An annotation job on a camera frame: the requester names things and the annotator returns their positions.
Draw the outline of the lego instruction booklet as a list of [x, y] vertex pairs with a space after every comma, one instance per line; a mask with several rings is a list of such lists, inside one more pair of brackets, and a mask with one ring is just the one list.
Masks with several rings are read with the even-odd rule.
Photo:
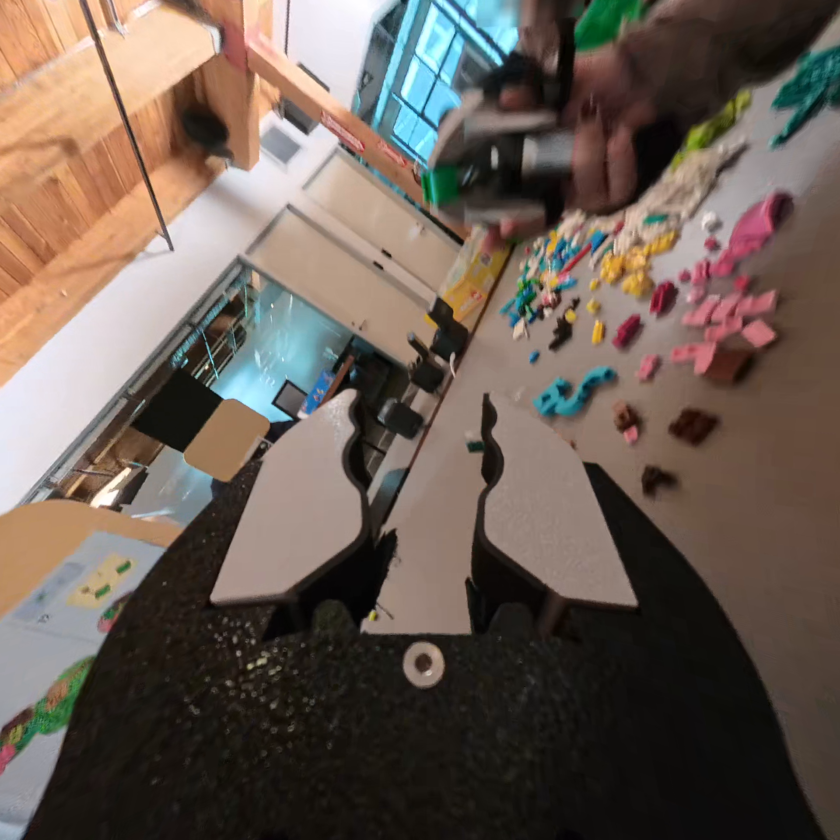
[[2, 838], [25, 834], [93, 661], [163, 553], [95, 532], [2, 617]]

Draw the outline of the small wooden board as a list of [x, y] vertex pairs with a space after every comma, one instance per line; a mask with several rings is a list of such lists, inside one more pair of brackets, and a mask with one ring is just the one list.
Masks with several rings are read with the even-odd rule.
[[227, 483], [248, 463], [270, 430], [270, 421], [239, 400], [226, 398], [186, 447], [184, 461]]

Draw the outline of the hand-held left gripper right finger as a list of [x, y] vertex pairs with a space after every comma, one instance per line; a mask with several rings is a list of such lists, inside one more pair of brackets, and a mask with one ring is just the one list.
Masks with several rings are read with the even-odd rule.
[[537, 635], [573, 606], [634, 612], [638, 600], [581, 458], [504, 395], [481, 405], [484, 445], [475, 520], [475, 633], [505, 605]]

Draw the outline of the black lego pieces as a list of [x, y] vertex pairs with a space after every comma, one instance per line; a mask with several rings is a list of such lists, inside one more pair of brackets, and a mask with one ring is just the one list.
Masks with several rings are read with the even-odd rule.
[[571, 303], [566, 306], [556, 319], [556, 325], [552, 332], [552, 340], [549, 343], [549, 351], [556, 353], [567, 343], [573, 334], [574, 324], [577, 319], [577, 309], [581, 299], [574, 297]]

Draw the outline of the person's right hand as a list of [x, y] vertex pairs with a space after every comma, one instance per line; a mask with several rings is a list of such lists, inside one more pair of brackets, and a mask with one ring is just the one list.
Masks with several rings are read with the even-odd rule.
[[634, 203], [688, 131], [729, 98], [713, 44], [687, 35], [684, 27], [639, 30], [577, 61], [572, 206], [609, 214]]

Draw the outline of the small green lego plate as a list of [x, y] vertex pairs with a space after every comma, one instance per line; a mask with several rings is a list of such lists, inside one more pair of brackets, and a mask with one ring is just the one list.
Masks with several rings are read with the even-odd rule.
[[439, 165], [421, 174], [423, 201], [433, 207], [443, 207], [459, 199], [459, 168], [452, 164]]

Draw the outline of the black desk device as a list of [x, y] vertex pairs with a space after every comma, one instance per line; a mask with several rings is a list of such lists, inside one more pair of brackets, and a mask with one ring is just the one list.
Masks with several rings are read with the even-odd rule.
[[444, 361], [448, 361], [452, 355], [458, 358], [469, 338], [467, 327], [455, 319], [454, 310], [441, 297], [435, 298], [427, 315], [436, 327], [429, 345], [431, 353]]
[[406, 335], [410, 347], [416, 352], [415, 360], [408, 366], [410, 382], [429, 394], [436, 393], [448, 371], [446, 365], [442, 366], [435, 361], [435, 358], [440, 358], [437, 353], [439, 350], [437, 338], [438, 336], [435, 335], [434, 340], [426, 345], [415, 332], [409, 332]]
[[387, 432], [407, 440], [413, 440], [425, 424], [422, 414], [395, 397], [384, 400], [376, 419]]

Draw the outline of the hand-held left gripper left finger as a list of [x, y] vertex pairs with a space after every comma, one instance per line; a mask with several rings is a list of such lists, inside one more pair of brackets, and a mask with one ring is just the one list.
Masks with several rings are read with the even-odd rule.
[[354, 468], [361, 394], [334, 396], [272, 445], [213, 586], [214, 606], [292, 603], [371, 542]]

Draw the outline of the person's right forearm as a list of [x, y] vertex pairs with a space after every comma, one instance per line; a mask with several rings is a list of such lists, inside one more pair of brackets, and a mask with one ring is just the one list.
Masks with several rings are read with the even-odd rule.
[[708, 120], [741, 89], [792, 64], [838, 12], [837, 1], [684, 2], [675, 110], [687, 126]]

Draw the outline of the black ceiling dome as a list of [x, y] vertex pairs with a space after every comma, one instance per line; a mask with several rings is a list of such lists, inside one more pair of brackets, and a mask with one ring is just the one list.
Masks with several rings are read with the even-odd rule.
[[206, 155], [227, 162], [234, 160], [228, 128], [215, 113], [206, 108], [186, 108], [181, 114], [181, 124], [186, 137]]

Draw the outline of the pile of lime lego pieces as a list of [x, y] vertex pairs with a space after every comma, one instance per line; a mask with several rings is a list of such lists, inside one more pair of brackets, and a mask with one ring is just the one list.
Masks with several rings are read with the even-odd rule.
[[751, 107], [752, 100], [752, 90], [742, 89], [712, 118], [692, 127], [672, 159], [669, 169], [672, 172], [677, 170], [686, 157], [711, 147], [737, 124]]

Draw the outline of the reddish brown lego brick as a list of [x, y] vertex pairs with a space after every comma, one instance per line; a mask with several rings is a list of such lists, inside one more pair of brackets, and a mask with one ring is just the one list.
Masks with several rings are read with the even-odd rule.
[[694, 373], [720, 385], [738, 384], [753, 366], [755, 353], [711, 345], [695, 359]]

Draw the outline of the pile of pink lego pieces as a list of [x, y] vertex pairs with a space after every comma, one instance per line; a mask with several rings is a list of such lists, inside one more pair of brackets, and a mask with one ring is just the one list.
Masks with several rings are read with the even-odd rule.
[[711, 265], [711, 259], [702, 258], [660, 281], [674, 281], [679, 296], [671, 312], [662, 318], [647, 309], [646, 324], [654, 328], [652, 337], [657, 343], [644, 357], [638, 373], [641, 380], [651, 379], [656, 370], [669, 365], [712, 385], [733, 387], [737, 384], [720, 385], [694, 373], [695, 359], [701, 351], [715, 344], [753, 351], [752, 368], [741, 383], [760, 356], [780, 342], [781, 331], [774, 323], [779, 292], [757, 289], [750, 275], [711, 278]]

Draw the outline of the blue printed box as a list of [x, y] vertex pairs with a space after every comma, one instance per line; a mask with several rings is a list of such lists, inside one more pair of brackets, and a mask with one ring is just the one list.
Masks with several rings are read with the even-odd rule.
[[331, 369], [321, 371], [310, 392], [305, 396], [297, 412], [297, 419], [312, 415], [321, 404], [330, 399], [328, 393], [335, 383], [336, 374]]

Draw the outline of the light blue curved lego piece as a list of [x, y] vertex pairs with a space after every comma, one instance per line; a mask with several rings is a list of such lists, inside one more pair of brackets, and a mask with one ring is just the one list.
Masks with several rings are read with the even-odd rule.
[[617, 379], [610, 366], [596, 366], [583, 375], [577, 385], [558, 378], [532, 400], [542, 417], [573, 417], [584, 410], [595, 391]]

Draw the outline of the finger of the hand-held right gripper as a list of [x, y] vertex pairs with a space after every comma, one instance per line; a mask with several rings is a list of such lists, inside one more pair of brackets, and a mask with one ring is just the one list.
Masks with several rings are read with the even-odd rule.
[[444, 221], [466, 227], [511, 224], [546, 228], [559, 215], [558, 206], [558, 191], [525, 196], [436, 191], [436, 209]]
[[427, 162], [430, 165], [457, 162], [479, 143], [508, 135], [546, 133], [559, 127], [559, 115], [554, 110], [509, 110], [485, 98], [480, 91], [470, 91], [459, 108], [444, 114]]

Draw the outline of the large pink lego piece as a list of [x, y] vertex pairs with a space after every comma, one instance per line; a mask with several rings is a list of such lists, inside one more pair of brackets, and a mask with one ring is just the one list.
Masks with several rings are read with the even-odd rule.
[[746, 259], [760, 252], [791, 215], [794, 197], [776, 190], [751, 205], [735, 223], [726, 246], [710, 266], [711, 278], [730, 277]]

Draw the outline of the pile of yellow lego pieces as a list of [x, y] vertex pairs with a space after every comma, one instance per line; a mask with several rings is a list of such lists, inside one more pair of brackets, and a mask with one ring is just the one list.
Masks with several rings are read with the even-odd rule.
[[679, 238], [678, 229], [658, 228], [640, 233], [632, 230], [628, 235], [593, 229], [591, 234], [590, 267], [598, 271], [591, 278], [589, 289], [618, 285], [624, 294], [637, 300], [649, 297], [653, 291], [649, 274], [653, 258], [672, 250]]

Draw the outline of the black panel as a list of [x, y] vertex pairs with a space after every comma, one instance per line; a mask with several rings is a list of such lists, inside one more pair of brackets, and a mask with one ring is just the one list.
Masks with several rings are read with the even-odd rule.
[[131, 428], [184, 454], [223, 402], [209, 386], [184, 370], [175, 371]]

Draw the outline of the pile of white lego pieces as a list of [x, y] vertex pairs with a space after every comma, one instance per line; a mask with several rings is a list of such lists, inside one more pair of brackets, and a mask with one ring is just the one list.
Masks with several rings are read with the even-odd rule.
[[720, 142], [690, 154], [678, 168], [662, 174], [658, 181], [624, 210], [607, 216], [568, 212], [555, 226], [560, 236], [572, 238], [581, 228], [611, 233], [623, 223], [616, 238], [615, 252], [648, 245], [657, 238], [679, 232], [715, 188], [719, 174], [733, 164], [748, 148], [745, 137]]

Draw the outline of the green plastic bin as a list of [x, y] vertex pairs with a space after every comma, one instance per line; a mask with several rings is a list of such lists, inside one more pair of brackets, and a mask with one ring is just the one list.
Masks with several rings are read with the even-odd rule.
[[644, 19], [647, 1], [591, 1], [574, 30], [577, 51], [590, 51], [613, 42], [623, 28]]

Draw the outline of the white air vent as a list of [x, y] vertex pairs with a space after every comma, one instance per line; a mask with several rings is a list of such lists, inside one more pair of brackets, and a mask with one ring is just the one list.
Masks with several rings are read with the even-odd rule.
[[261, 153], [284, 169], [298, 158], [301, 150], [300, 142], [276, 125], [270, 125], [260, 135]]

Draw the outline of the dark brown lego plate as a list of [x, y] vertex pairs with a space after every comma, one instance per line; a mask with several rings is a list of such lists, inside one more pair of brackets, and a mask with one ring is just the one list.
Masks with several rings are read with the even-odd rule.
[[697, 447], [719, 426], [720, 417], [693, 406], [681, 409], [669, 423], [668, 434], [691, 447]]

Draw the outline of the computer monitor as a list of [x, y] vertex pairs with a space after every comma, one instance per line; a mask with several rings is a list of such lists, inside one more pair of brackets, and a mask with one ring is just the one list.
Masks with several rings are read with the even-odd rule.
[[303, 410], [308, 399], [309, 392], [300, 388], [293, 381], [286, 378], [280, 389], [271, 400], [271, 405], [289, 417], [289, 419], [301, 419]]

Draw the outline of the pile of mixed-colour lego pieces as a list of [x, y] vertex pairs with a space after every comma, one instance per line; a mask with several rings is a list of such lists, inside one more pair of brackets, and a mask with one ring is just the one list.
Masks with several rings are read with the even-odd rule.
[[600, 218], [573, 211], [526, 247], [516, 291], [499, 311], [514, 340], [528, 337], [536, 321], [560, 309], [563, 293], [578, 284], [577, 270], [594, 270], [624, 225], [623, 215]]

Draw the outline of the pile of teal lego pieces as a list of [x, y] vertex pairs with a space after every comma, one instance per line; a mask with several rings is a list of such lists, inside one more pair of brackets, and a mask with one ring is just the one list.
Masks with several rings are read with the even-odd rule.
[[839, 105], [839, 45], [799, 58], [793, 77], [777, 91], [774, 111], [791, 111], [783, 128], [769, 141], [774, 151], [787, 143], [805, 124], [824, 109]]

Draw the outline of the yellow cardboard box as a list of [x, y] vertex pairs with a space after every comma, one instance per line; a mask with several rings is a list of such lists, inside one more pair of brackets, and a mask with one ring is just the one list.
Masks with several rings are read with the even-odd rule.
[[483, 241], [482, 234], [465, 241], [437, 292], [460, 323], [471, 324], [483, 309], [511, 255], [510, 245], [486, 252]]

